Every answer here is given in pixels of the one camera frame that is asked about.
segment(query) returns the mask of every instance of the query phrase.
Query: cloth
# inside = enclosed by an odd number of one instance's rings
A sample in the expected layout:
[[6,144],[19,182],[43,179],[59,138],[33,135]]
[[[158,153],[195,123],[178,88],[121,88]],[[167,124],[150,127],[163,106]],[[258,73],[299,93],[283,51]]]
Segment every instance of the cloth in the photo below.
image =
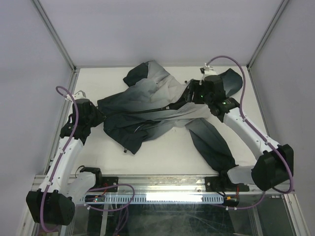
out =
[[[228,96],[243,85],[242,78],[231,69],[220,76]],[[205,120],[211,115],[209,108],[186,102],[187,84],[181,85],[155,61],[130,70],[124,82],[129,86],[126,91],[101,99],[97,104],[106,116],[105,133],[125,149],[136,154],[142,142],[156,139],[173,127],[186,126],[210,166],[217,171],[235,166],[225,140]],[[221,161],[210,161],[220,158]]]

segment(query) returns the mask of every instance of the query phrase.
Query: white table surface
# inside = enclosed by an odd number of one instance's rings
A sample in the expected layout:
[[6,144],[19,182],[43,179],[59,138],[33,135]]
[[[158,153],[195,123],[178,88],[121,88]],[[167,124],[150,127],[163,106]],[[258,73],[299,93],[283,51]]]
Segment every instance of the white table surface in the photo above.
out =
[[[185,80],[200,79],[200,67],[165,67],[180,83]],[[240,74],[237,67],[218,66],[217,73],[228,68]],[[81,69],[75,92],[83,90],[94,104],[99,99],[111,96],[127,89],[123,78],[131,68],[87,68]],[[247,87],[244,109],[255,124],[265,131],[252,84],[244,67]],[[239,101],[241,91],[233,97]],[[213,124],[225,138],[238,165],[254,165],[256,160],[243,141],[229,127],[216,117],[210,116]],[[198,175],[215,174],[194,147],[190,134],[185,128],[173,128],[156,140],[144,142],[140,150],[133,155],[112,140],[104,131],[103,124],[92,128],[85,146],[79,154],[72,170],[75,173],[80,165],[99,167],[103,174],[118,175]]]

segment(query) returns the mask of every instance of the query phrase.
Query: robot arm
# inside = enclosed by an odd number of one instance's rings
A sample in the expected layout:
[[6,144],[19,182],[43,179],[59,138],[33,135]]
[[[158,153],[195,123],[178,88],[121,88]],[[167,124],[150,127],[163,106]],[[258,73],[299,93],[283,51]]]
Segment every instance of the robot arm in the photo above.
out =
[[74,129],[73,121],[76,120],[75,109],[72,106],[73,113],[61,129],[61,139],[52,166],[39,189],[37,191],[30,191],[26,198],[26,202],[36,223],[41,223],[40,210],[41,203],[44,201],[43,221],[45,223],[56,225],[70,224],[74,217],[75,205],[84,203],[85,193],[93,186],[101,186],[102,173],[100,168],[89,167],[81,169],[75,181],[68,185],[75,160],[91,133],[91,127],[96,127],[104,121],[103,114],[90,100],[84,97],[82,92],[77,93],[74,97],[77,98],[75,101],[79,114],[74,135],[66,149],[63,150]]
[[289,145],[281,146],[242,114],[240,104],[225,96],[223,81],[211,67],[203,67],[201,72],[204,74],[202,80],[191,80],[188,85],[187,102],[208,105],[211,113],[237,133],[257,160],[255,166],[236,166],[228,170],[231,183],[255,184],[266,191],[288,180],[286,168],[271,146],[284,157],[292,175],[293,149]]

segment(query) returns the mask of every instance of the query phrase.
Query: cable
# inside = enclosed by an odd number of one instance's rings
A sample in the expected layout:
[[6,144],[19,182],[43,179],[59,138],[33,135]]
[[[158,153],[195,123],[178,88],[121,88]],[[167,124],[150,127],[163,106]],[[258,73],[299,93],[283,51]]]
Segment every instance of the cable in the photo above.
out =
[[79,166],[79,167],[77,168],[77,170],[76,170],[75,173],[74,173],[75,178],[77,178],[77,172],[78,172],[78,170],[79,170],[80,168],[84,168],[84,167],[85,167],[85,166],[82,165],[82,166]]
[[239,194],[240,194],[240,187],[236,187],[236,198],[239,199]]
[[126,210],[125,210],[125,213],[124,213],[123,216],[122,216],[123,210],[121,210],[121,211],[119,212],[118,224],[117,224],[117,226],[116,226],[116,228],[115,228],[115,231],[114,231],[113,236],[117,236],[118,233],[124,228],[124,226],[125,226],[126,223],[128,222],[129,210],[128,210],[128,207],[126,207],[125,209],[126,209]]
[[117,208],[117,209],[98,209],[98,208],[95,208],[91,205],[88,205],[85,203],[85,206],[88,206],[88,208],[91,208],[93,210],[98,210],[98,211],[106,211],[106,212],[110,212],[110,211],[118,211],[118,210],[122,210],[126,207],[128,207],[130,205],[130,203],[133,201],[133,198],[134,198],[134,195],[135,195],[135,190],[134,188],[130,185],[130,184],[127,184],[127,183],[120,183],[120,184],[116,184],[116,185],[111,185],[111,186],[108,186],[108,187],[104,187],[104,188],[93,188],[93,189],[90,189],[89,192],[92,192],[92,191],[99,191],[99,190],[105,190],[105,189],[109,189],[109,188],[115,188],[115,187],[119,187],[119,186],[128,186],[132,189],[132,197],[130,199],[129,202],[127,202],[124,206],[120,207],[120,208]]
[[[105,187],[107,187],[107,186],[108,186],[108,184],[107,184],[107,183],[105,183],[104,185],[105,185]],[[106,193],[106,191],[107,191],[107,189],[105,189],[105,191],[102,193],[102,195],[104,195],[104,194]]]
[[241,113],[241,116],[242,116],[242,119],[246,122],[246,124],[252,128],[252,130],[272,149],[272,151],[274,151],[277,156],[280,158],[280,160],[283,162],[284,166],[285,166],[285,169],[289,175],[289,180],[290,180],[290,187],[287,191],[281,191],[279,189],[276,189],[276,188],[273,188],[274,190],[280,192],[280,193],[290,193],[292,192],[293,190],[293,176],[292,176],[292,172],[290,170],[290,167],[288,166],[287,162],[285,161],[284,157],[281,155],[281,153],[270,143],[268,142],[267,138],[259,132],[259,130],[257,130],[255,128],[255,126],[250,123],[248,121],[248,119],[246,119],[245,115],[244,115],[244,111],[243,111],[243,100],[244,100],[244,94],[245,94],[245,87],[246,87],[246,79],[245,79],[245,73],[244,73],[244,70],[242,69],[241,65],[233,58],[231,57],[228,57],[228,56],[217,56],[217,57],[214,57],[212,58],[210,61],[208,61],[206,63],[206,66],[208,66],[211,62],[213,62],[214,60],[218,59],[218,58],[227,58],[231,61],[233,61],[237,66],[238,68],[240,68],[241,72],[242,72],[242,76],[243,76],[243,81],[244,81],[244,85],[243,85],[243,90],[242,90],[242,95],[241,95],[241,101],[240,101],[240,113]]
[[[71,139],[72,139],[72,137],[73,137],[73,135],[74,135],[74,132],[75,132],[77,126],[78,126],[78,121],[79,121],[79,110],[78,110],[78,106],[77,106],[77,104],[76,104],[76,102],[75,102],[74,97],[72,96],[72,94],[70,93],[70,91],[67,90],[66,88],[64,88],[64,87],[62,87],[62,86],[57,86],[57,87],[56,87],[56,91],[57,91],[57,93],[59,93],[61,96],[66,97],[66,95],[62,94],[62,93],[59,91],[59,89],[62,89],[63,91],[65,91],[65,92],[70,96],[70,98],[71,98],[71,100],[72,100],[72,102],[73,102],[74,109],[75,109],[75,122],[74,122],[74,126],[73,126],[73,129],[72,129],[72,132],[71,132],[71,134],[70,134],[70,136],[69,136],[67,142],[65,143],[64,147],[62,148],[62,152],[60,152],[60,155],[59,155],[58,158],[57,158],[56,164],[55,164],[55,166],[54,166],[54,168],[53,168],[53,171],[52,171],[52,173],[51,173],[51,175],[50,175],[50,178],[49,178],[48,182],[51,182],[51,181],[53,180],[54,175],[55,175],[56,170],[57,170],[57,167],[58,167],[58,164],[60,163],[61,157],[63,156],[64,151],[66,150],[67,146],[69,145],[69,143],[70,143],[70,141],[71,141]],[[49,230],[49,229],[46,228],[45,223],[44,223],[44,204],[45,204],[45,198],[46,198],[46,195],[47,195],[49,186],[50,186],[50,185],[47,185],[46,188],[45,188],[45,190],[44,190],[43,197],[42,197],[41,203],[40,203],[40,214],[39,214],[40,224],[41,224],[43,230],[46,231],[46,232],[52,232],[52,231],[54,231],[54,230],[56,229],[56,228],[54,228],[54,229],[52,229],[52,230]]]
[[265,191],[264,191],[264,192],[262,192],[260,199],[259,199],[259,200],[258,200],[255,204],[250,205],[250,206],[243,206],[243,207],[230,207],[230,206],[215,205],[215,204],[213,204],[213,206],[222,207],[222,208],[225,208],[225,209],[248,210],[248,209],[251,209],[251,208],[253,208],[253,207],[255,207],[255,206],[259,205],[259,204],[262,202],[262,200],[264,200],[265,195],[266,195],[266,192],[265,192]]

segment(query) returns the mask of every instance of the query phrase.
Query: white wall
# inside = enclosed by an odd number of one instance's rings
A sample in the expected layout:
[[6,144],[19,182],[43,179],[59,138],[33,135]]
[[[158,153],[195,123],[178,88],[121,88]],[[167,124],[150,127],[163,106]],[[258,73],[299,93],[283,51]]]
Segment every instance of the white wall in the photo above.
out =
[[315,1],[287,6],[252,69],[270,135],[295,151],[294,180],[315,234]]
[[43,171],[70,70],[30,0],[0,7],[0,235],[13,236]]
[[[41,0],[78,66],[246,65],[281,0]],[[226,64],[227,60],[215,63]]]

